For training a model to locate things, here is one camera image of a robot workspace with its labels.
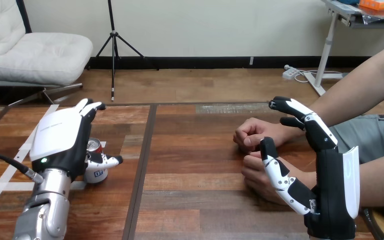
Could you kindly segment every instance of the soda can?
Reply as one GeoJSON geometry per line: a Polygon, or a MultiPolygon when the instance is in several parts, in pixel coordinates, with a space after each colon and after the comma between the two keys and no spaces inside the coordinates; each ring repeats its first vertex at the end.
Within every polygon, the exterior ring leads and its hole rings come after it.
{"type": "Polygon", "coordinates": [[[89,141],[87,141],[87,151],[90,153],[101,154],[103,152],[101,141],[97,138],[90,137],[89,141]]]}
{"type": "MultiPolygon", "coordinates": [[[[87,151],[90,153],[102,154],[101,141],[97,138],[90,137],[87,141],[87,151]]],[[[97,184],[104,181],[108,176],[108,169],[102,169],[98,171],[86,171],[83,176],[83,180],[88,184],[97,184]]]]}

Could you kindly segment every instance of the white wall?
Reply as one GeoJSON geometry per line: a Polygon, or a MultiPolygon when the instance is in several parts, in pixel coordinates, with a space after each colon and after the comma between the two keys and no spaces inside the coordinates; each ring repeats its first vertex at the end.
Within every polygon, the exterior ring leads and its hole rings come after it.
{"type": "MultiPolygon", "coordinates": [[[[94,55],[111,31],[106,0],[24,2],[34,32],[84,35],[94,55]]],[[[320,56],[331,21],[320,0],[112,0],[112,8],[115,29],[149,57],[320,56]]],[[[384,30],[338,22],[331,55],[383,48],[384,30]]],[[[136,56],[121,41],[118,49],[136,56]]]]}

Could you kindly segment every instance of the power strip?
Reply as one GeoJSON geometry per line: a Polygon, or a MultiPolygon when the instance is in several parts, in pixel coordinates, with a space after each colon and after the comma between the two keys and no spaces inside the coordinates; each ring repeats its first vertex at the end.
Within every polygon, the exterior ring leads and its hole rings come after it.
{"type": "Polygon", "coordinates": [[[300,71],[298,71],[296,68],[294,67],[290,67],[288,70],[284,71],[282,73],[282,77],[284,79],[288,79],[288,80],[292,80],[295,78],[296,75],[300,74],[300,71]]]}

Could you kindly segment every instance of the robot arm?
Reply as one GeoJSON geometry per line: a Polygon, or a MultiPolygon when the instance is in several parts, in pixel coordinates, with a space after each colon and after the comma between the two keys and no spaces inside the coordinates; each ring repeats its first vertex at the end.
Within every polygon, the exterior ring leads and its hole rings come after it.
{"type": "Polygon", "coordinates": [[[42,118],[30,150],[36,182],[18,217],[13,239],[62,240],[67,231],[71,183],[87,171],[105,171],[123,162],[121,156],[87,151],[92,121],[101,102],[81,100],[75,107],[42,118]]]}
{"type": "Polygon", "coordinates": [[[360,203],[358,147],[339,153],[338,140],[322,119],[294,99],[277,96],[269,107],[295,116],[282,118],[282,124],[306,131],[308,143],[316,152],[317,175],[317,184],[311,190],[289,176],[289,170],[276,159],[273,140],[265,137],[260,143],[261,159],[272,186],[292,209],[304,215],[310,236],[353,239],[360,203]]]}

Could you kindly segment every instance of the white tape line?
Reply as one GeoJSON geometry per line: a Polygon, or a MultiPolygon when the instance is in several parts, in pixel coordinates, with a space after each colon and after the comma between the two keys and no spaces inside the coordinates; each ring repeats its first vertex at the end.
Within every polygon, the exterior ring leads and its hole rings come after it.
{"type": "MultiPolygon", "coordinates": [[[[44,116],[50,114],[50,113],[53,113],[55,112],[55,110],[57,110],[58,108],[58,105],[57,104],[54,104],[54,105],[51,105],[48,110],[46,111],[46,113],[44,114],[44,116]]],[[[35,136],[35,133],[36,133],[36,128],[38,126],[36,126],[34,128],[34,130],[30,133],[30,136],[28,136],[27,140],[25,141],[24,144],[31,144],[33,142],[33,138],[35,136]]],[[[17,155],[15,155],[14,159],[17,160],[18,162],[22,162],[24,160],[24,158],[27,156],[27,154],[29,153],[29,149],[20,149],[17,153],[17,155]]],[[[8,184],[8,182],[11,180],[11,178],[13,177],[14,173],[16,172],[16,168],[9,165],[5,172],[2,174],[2,176],[0,176],[0,195],[3,191],[3,189],[6,187],[6,185],[8,184]]]]}
{"type": "Polygon", "coordinates": [[[73,181],[70,186],[70,190],[83,190],[86,187],[86,182],[84,181],[73,181]]]}
{"type": "Polygon", "coordinates": [[[32,191],[34,182],[8,182],[3,191],[32,191]]]}
{"type": "Polygon", "coordinates": [[[30,150],[32,148],[31,143],[24,143],[18,150],[30,150]]]}
{"type": "MultiPolygon", "coordinates": [[[[3,184],[0,182],[0,190],[1,191],[33,191],[33,187],[35,186],[34,182],[8,182],[3,184]]],[[[83,190],[85,189],[86,182],[84,181],[74,181],[71,183],[71,190],[83,190]]]]}

